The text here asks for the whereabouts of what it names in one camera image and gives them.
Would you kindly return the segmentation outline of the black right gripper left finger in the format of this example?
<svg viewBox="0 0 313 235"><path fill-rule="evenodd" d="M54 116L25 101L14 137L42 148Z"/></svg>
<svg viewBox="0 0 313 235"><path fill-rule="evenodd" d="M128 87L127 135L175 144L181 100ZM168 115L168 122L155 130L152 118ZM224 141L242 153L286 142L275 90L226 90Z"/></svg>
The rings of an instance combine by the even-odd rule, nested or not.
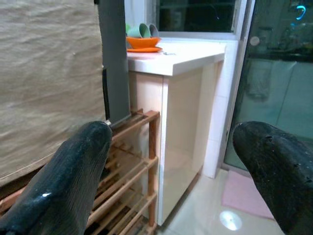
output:
<svg viewBox="0 0 313 235"><path fill-rule="evenodd" d="M2 235L82 235L112 142L102 121L62 143L0 219Z"/></svg>

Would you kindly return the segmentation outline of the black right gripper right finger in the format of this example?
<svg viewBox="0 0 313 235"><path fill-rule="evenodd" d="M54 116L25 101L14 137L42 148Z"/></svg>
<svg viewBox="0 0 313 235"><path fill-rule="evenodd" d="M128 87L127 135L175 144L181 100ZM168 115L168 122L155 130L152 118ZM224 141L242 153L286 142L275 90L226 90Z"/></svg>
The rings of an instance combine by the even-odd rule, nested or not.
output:
<svg viewBox="0 0 313 235"><path fill-rule="evenodd" d="M233 130L236 154L286 235L313 233L313 152L296 136L260 121Z"/></svg>

